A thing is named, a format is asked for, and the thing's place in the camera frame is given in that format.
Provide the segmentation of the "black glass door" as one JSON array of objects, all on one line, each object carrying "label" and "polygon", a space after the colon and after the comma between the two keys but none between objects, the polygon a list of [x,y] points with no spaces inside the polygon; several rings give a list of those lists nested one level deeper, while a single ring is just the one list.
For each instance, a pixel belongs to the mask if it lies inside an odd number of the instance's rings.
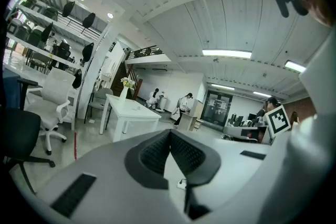
[{"label": "black glass door", "polygon": [[228,119],[232,99],[230,94],[208,91],[201,119],[213,129],[222,130]]}]

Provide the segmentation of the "gray chair black frame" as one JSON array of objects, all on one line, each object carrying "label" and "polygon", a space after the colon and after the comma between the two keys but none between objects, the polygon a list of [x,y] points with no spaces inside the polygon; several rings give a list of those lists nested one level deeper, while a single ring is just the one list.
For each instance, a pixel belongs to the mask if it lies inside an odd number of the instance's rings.
[{"label": "gray chair black frame", "polygon": [[107,98],[107,94],[113,95],[113,91],[110,88],[101,88],[98,91],[92,91],[89,103],[86,109],[84,123],[86,123],[86,119],[88,116],[88,112],[90,112],[89,117],[92,117],[92,109],[97,109],[103,111],[104,104]]}]

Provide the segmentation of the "light wooden cabinet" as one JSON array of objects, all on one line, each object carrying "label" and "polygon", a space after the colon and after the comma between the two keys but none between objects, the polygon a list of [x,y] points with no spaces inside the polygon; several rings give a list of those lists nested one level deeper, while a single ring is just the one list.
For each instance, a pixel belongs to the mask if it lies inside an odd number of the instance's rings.
[{"label": "light wooden cabinet", "polygon": [[180,131],[198,130],[204,122],[201,120],[202,110],[203,103],[199,100],[195,100],[190,111],[182,113],[181,121],[177,129]]}]

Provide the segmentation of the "white metal storage rack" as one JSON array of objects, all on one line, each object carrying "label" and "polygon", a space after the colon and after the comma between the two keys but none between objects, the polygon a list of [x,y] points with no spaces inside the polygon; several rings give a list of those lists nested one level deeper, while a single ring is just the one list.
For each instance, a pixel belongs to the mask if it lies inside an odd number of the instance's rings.
[{"label": "white metal storage rack", "polygon": [[[22,77],[36,80],[40,86],[45,82],[46,76],[52,68],[60,68],[77,77],[80,85],[70,91],[69,114],[65,122],[74,124],[78,112],[78,104],[82,92],[82,85],[89,70],[91,59],[85,59],[82,52],[85,48],[95,49],[90,45],[79,51],[79,46],[73,42],[59,42],[60,38],[51,34],[46,43],[41,41],[45,33],[42,27],[34,25],[26,16],[14,6],[7,15],[9,20],[6,36],[5,67],[19,73]],[[96,32],[101,33],[99,25],[94,26]]]}]

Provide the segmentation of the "white vase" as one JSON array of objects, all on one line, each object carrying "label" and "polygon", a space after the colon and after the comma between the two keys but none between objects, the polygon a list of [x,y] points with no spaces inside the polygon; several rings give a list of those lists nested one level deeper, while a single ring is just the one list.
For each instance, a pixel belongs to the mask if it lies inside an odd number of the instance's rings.
[{"label": "white vase", "polygon": [[127,98],[128,90],[129,90],[129,88],[127,86],[123,87],[123,90],[122,90],[122,92],[120,93],[120,96],[119,96],[119,102],[120,103],[125,102],[125,100]]}]

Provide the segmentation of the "white office chair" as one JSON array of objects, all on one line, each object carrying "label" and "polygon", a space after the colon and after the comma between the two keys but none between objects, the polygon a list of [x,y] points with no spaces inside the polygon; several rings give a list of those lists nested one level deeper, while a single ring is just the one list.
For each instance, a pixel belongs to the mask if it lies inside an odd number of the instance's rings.
[{"label": "white office chair", "polygon": [[30,101],[26,111],[40,116],[39,135],[45,137],[46,153],[51,155],[50,137],[55,136],[65,142],[67,138],[58,133],[56,128],[69,114],[69,92],[75,76],[58,68],[52,68],[41,88],[27,89],[27,93],[40,93],[41,99]]}]

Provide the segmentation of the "group of black caps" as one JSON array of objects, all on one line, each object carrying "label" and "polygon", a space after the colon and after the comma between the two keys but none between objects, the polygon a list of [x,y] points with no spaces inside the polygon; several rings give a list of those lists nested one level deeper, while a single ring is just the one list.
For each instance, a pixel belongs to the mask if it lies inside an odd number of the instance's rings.
[{"label": "group of black caps", "polygon": [[59,42],[73,42],[82,51],[85,46],[93,47],[101,34],[94,28],[100,19],[75,0],[25,0],[15,7],[29,22],[44,29],[44,43],[54,33]]}]

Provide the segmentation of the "person's black white shirt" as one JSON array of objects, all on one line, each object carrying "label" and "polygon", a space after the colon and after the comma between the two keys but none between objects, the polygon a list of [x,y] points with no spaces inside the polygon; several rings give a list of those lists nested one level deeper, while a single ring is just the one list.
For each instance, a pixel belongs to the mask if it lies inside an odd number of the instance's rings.
[{"label": "person's black white shirt", "polygon": [[336,30],[301,75],[316,114],[287,144],[286,215],[291,224],[336,224]]}]

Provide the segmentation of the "black mezzanine railing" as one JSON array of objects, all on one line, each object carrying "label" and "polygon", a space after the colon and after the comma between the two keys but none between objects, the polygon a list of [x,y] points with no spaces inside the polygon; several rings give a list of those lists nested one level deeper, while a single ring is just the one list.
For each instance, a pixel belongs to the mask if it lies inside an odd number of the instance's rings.
[{"label": "black mezzanine railing", "polygon": [[161,55],[163,54],[163,51],[156,45],[149,46],[143,49],[139,49],[136,51],[132,51],[128,55],[128,59],[135,59],[135,58],[141,58],[141,57],[147,57],[152,55]]}]

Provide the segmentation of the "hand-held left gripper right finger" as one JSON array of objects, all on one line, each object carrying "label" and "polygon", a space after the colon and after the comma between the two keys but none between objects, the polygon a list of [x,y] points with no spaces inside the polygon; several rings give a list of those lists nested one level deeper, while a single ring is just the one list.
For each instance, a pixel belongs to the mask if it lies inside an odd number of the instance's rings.
[{"label": "hand-held left gripper right finger", "polygon": [[288,135],[282,134],[272,145],[206,138],[198,134],[174,136],[204,151],[197,172],[210,172],[208,183],[194,186],[187,209],[194,208],[196,219],[185,212],[170,213],[170,224],[271,224],[262,214],[275,206],[267,198],[280,174]]}]

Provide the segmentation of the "white table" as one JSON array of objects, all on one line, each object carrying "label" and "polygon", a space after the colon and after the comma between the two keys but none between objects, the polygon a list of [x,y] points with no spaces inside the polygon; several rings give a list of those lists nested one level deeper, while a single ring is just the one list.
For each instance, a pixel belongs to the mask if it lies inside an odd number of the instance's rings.
[{"label": "white table", "polygon": [[105,119],[109,106],[111,106],[111,110],[118,118],[114,132],[110,133],[112,142],[120,141],[121,135],[127,133],[130,122],[149,122],[150,131],[154,132],[161,118],[160,115],[134,100],[125,99],[122,102],[120,97],[106,94],[106,101],[100,122],[100,135],[102,135],[105,130]]}]

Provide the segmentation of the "black office chair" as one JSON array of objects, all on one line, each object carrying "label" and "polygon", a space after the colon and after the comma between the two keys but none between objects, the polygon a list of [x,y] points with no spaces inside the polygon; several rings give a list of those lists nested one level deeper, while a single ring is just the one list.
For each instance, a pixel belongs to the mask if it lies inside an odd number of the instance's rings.
[{"label": "black office chair", "polygon": [[46,158],[31,156],[36,145],[41,118],[39,115],[24,110],[27,88],[37,86],[35,81],[19,78],[22,85],[20,108],[3,108],[0,110],[0,161],[9,158],[5,168],[9,172],[15,165],[20,167],[27,186],[34,192],[24,168],[24,163],[47,163],[55,167],[54,161]]}]

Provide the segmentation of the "yellow white flower bouquet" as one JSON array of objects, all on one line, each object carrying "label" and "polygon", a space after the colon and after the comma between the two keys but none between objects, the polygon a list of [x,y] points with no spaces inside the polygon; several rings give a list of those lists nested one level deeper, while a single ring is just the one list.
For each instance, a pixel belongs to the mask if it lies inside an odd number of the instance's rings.
[{"label": "yellow white flower bouquet", "polygon": [[121,78],[121,82],[122,82],[123,86],[127,86],[129,89],[134,90],[135,81],[133,81],[132,79],[127,78],[127,77],[123,77],[123,78]]}]

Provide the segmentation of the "white round cabinet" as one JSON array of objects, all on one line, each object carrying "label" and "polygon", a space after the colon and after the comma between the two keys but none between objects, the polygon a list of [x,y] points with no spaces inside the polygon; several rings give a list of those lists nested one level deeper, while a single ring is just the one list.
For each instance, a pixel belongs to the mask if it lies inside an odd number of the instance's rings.
[{"label": "white round cabinet", "polygon": [[159,101],[158,101],[158,105],[159,105],[158,111],[159,112],[164,112],[166,102],[167,102],[167,97],[165,97],[163,95],[160,95],[160,98],[159,98]]}]

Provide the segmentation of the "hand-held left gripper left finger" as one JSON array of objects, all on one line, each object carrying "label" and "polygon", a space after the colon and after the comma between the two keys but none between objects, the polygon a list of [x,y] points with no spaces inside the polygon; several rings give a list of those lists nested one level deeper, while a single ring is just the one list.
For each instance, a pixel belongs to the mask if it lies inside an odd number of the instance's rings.
[{"label": "hand-held left gripper left finger", "polygon": [[[169,190],[145,188],[125,168],[127,151],[155,135],[143,134],[89,151],[38,191],[35,208],[52,224],[188,224],[189,218],[178,210]],[[51,205],[81,174],[96,180],[67,218]]]}]

